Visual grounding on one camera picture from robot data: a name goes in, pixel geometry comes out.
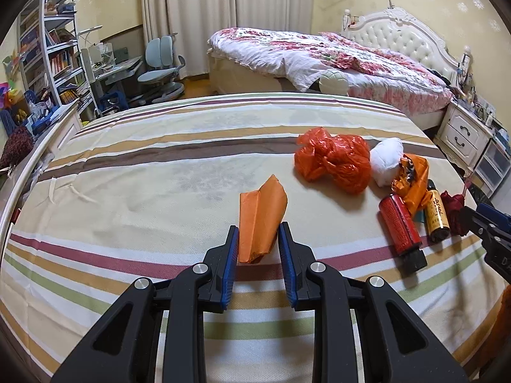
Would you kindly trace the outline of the white nightstand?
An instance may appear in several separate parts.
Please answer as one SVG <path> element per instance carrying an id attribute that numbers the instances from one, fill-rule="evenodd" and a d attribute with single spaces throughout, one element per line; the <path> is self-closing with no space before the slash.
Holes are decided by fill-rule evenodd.
<path id="1" fill-rule="evenodd" d="M 493 133 L 477 117 L 453 101 L 447 107 L 434 143 L 449 162 L 470 176 L 486 150 Z"/>

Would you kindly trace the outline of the floral quilt bed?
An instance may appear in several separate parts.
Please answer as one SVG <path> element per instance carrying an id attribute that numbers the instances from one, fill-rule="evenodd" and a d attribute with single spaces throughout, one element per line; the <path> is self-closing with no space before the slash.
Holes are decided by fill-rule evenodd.
<path id="1" fill-rule="evenodd" d="M 334 69 L 347 74 L 347 96 L 408 117 L 442 110 L 452 98 L 447 83 L 419 62 L 332 32 L 229 28 L 214 33 L 208 46 L 210 84 L 220 94 L 320 93 L 320 76 Z"/>

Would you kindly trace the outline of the white crumpled tissue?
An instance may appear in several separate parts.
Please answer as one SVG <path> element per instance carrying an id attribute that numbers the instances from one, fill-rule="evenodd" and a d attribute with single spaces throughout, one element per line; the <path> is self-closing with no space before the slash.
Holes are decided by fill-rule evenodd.
<path id="1" fill-rule="evenodd" d="M 384 139 L 371 149 L 371 175 L 380 188 L 392 185 L 403 156 L 404 146 L 398 138 Z"/>

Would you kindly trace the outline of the white bookshelf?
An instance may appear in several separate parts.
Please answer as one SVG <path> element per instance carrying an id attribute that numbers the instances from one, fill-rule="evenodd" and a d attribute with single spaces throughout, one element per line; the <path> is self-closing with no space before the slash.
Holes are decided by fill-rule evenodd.
<path id="1" fill-rule="evenodd" d="M 74 104 L 86 119 L 98 112 L 83 63 L 75 0 L 28 0 L 17 16 L 23 85 L 40 101 Z"/>

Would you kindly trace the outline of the grey blue desk chair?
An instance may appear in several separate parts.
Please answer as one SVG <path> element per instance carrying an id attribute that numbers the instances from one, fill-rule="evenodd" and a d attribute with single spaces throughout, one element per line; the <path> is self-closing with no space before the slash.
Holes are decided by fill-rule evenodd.
<path id="1" fill-rule="evenodd" d="M 178 99 L 185 93 L 185 85 L 177 82 L 186 66 L 185 58 L 175 54 L 177 33 L 154 38 L 146 45 L 145 60 L 149 71 L 138 77 L 138 82 L 150 90 L 132 99 L 134 106 L 145 106 Z"/>

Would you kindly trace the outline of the gold brown bottle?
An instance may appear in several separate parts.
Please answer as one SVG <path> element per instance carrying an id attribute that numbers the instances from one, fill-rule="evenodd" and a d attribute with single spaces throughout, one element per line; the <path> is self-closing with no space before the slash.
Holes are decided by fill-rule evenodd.
<path id="1" fill-rule="evenodd" d="M 438 243 L 449 237 L 450 227 L 441 195 L 431 179 L 428 180 L 428 192 L 431 199 L 424 209 L 426 230 L 429 241 Z"/>

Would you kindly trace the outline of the grey study desk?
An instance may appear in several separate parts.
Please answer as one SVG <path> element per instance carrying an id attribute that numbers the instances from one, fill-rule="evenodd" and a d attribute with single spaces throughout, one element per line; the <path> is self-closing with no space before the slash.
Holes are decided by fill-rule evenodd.
<path id="1" fill-rule="evenodd" d="M 80 51 L 82 65 L 95 103 L 95 113 L 101 115 L 101 98 L 104 87 L 125 93 L 123 81 L 136 75 L 142 65 L 142 57 L 136 56 L 121 63 L 116 63 L 113 51 L 101 53 L 99 45 L 90 46 Z"/>

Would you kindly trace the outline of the beige curtains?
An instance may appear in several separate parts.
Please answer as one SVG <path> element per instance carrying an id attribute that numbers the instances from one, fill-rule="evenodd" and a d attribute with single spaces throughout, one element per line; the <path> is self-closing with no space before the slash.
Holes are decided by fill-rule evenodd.
<path id="1" fill-rule="evenodd" d="M 231 27 L 311 31 L 313 0 L 142 0 L 144 37 L 176 35 L 182 77 L 208 73 L 207 40 Z"/>

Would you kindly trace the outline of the orange crumpled wrapper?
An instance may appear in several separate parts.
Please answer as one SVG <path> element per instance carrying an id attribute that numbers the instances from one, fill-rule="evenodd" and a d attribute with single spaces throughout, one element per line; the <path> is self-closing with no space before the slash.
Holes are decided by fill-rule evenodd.
<path id="1" fill-rule="evenodd" d="M 392 192 L 398 195 L 408 209 L 411 218 L 426 208 L 432 198 L 428 191 L 429 163 L 415 154 L 404 154 L 398 166 L 398 175 L 392 181 Z"/>

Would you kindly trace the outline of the red cylinder bottle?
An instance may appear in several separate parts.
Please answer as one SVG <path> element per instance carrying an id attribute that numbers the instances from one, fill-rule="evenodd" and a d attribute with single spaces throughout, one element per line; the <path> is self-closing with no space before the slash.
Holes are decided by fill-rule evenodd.
<path id="1" fill-rule="evenodd" d="M 401 258 L 403 271 L 414 274 L 425 268 L 427 260 L 421 249 L 422 240 L 403 200 L 396 194 L 390 194 L 381 200 L 378 208 L 395 251 Z"/>

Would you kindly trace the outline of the white tufted headboard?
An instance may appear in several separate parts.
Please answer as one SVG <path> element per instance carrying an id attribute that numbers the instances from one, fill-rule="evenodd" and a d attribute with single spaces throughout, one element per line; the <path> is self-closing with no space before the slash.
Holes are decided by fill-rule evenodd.
<path id="1" fill-rule="evenodd" d="M 342 17 L 342 35 L 373 49 L 389 49 L 435 70 L 453 85 L 469 76 L 471 49 L 466 46 L 459 60 L 452 56 L 443 38 L 403 8 L 395 7 L 356 17 L 348 9 Z"/>

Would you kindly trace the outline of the white round footboard ornament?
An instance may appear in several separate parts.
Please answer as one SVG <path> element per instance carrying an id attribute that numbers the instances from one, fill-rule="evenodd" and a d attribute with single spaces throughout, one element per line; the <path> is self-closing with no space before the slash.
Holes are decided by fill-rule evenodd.
<path id="1" fill-rule="evenodd" d="M 319 78 L 319 88 L 322 94 L 347 96 L 349 87 L 347 74 L 339 70 L 326 70 Z"/>

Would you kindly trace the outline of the white bed frame rail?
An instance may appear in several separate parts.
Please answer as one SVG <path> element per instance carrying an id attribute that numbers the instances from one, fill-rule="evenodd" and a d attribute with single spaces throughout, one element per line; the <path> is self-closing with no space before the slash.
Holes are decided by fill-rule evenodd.
<path id="1" fill-rule="evenodd" d="M 62 114 L 34 142 L 34 148 L 20 162 L 1 188 L 1 252 L 7 244 L 13 220 L 23 206 L 22 197 L 32 189 L 34 180 L 42 173 L 38 165 L 48 157 L 56 156 L 63 146 L 82 128 L 78 113 L 79 101 L 62 106 Z"/>

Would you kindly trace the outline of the dark red foam net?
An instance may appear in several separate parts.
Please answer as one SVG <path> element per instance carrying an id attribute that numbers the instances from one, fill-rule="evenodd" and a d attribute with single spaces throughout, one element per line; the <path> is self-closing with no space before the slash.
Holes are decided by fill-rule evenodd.
<path id="1" fill-rule="evenodd" d="M 461 219 L 461 210 L 465 206 L 467 190 L 468 185 L 464 183 L 461 194 L 450 195 L 445 190 L 440 195 L 452 236 L 466 236 L 469 232 L 467 224 Z"/>

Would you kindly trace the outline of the red crumpled plastic bag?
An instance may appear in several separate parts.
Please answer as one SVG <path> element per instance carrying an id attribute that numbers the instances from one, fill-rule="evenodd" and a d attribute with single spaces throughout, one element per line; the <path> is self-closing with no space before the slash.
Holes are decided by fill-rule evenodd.
<path id="1" fill-rule="evenodd" d="M 324 176 L 349 195 L 360 195 L 371 180 L 370 149 L 356 135 L 331 135 L 316 127 L 300 135 L 294 168 L 307 182 Z"/>

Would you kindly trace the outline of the orange paper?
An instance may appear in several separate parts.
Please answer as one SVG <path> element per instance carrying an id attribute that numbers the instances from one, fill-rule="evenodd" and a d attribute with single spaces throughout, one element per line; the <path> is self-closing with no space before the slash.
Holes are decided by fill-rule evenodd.
<path id="1" fill-rule="evenodd" d="M 271 252 L 286 208 L 287 194 L 275 175 L 270 176 L 260 189 L 240 195 L 240 263 L 256 263 Z"/>

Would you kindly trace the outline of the plastic drawer unit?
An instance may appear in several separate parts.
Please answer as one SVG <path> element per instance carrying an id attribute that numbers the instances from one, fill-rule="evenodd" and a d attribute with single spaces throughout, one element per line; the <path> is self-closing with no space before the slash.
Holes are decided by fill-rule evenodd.
<path id="1" fill-rule="evenodd" d="M 490 139 L 474 170 L 474 184 L 489 199 L 506 179 L 510 171 L 510 156 L 495 139 Z"/>

